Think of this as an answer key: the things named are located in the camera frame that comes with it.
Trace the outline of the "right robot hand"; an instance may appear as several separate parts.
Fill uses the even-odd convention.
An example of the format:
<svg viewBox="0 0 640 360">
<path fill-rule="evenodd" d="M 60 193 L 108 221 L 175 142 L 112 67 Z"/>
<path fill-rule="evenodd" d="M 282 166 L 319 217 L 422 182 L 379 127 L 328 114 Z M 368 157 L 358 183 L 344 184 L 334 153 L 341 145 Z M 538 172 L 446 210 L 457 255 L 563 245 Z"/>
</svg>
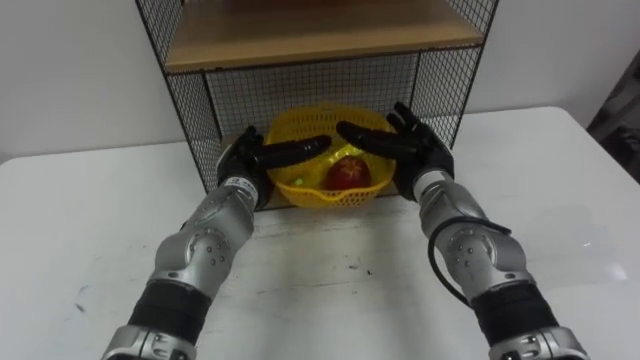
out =
<svg viewBox="0 0 640 360">
<path fill-rule="evenodd" d="M 386 116 L 394 132 L 368 129 L 348 121 L 336 125 L 337 133 L 352 146 L 373 155 L 394 160 L 393 181 L 399 194 L 416 201 L 413 192 L 418 178 L 431 170 L 454 177 L 454 159 L 446 144 L 402 102 Z"/>
</svg>

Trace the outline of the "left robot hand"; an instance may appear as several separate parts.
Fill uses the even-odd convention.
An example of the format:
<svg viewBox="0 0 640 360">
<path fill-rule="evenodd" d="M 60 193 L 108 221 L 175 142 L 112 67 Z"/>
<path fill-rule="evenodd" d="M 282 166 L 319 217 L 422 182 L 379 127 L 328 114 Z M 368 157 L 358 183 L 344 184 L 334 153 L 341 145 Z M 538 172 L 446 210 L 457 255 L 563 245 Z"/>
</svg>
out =
<svg viewBox="0 0 640 360">
<path fill-rule="evenodd" d="M 217 186 L 240 185 L 254 200 L 254 209 L 269 201 L 275 185 L 267 171 L 304 163 L 325 153 L 332 144 L 328 135 L 266 144 L 254 126 L 229 145 L 216 165 Z"/>
</svg>

